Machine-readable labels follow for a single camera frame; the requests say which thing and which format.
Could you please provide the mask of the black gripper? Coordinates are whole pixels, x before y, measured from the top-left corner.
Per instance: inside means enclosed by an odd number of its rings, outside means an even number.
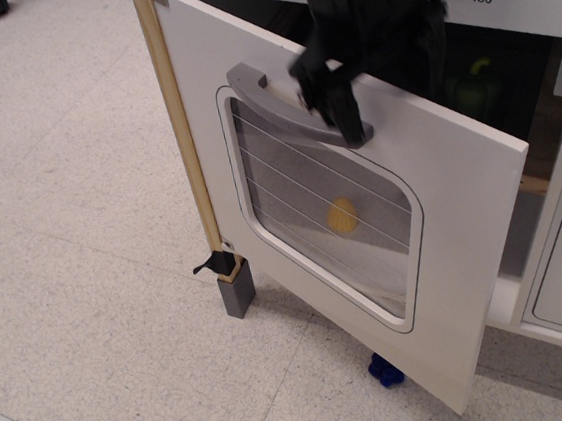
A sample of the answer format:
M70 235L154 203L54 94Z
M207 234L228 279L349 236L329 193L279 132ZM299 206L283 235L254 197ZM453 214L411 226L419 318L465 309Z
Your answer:
M437 99L445 67L445 6L423 2L366 41L322 27L313 30L290 75L311 80L323 76L322 115L348 144L366 140L352 79L361 73L426 99Z

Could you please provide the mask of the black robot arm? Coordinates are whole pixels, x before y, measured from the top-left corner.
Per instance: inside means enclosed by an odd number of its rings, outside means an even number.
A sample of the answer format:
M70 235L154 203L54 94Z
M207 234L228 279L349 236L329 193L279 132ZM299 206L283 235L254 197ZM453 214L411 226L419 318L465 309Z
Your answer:
M288 72L305 107L350 147L371 137L352 82L362 73L426 99L440 96L445 69L443 0L306 0L314 22Z

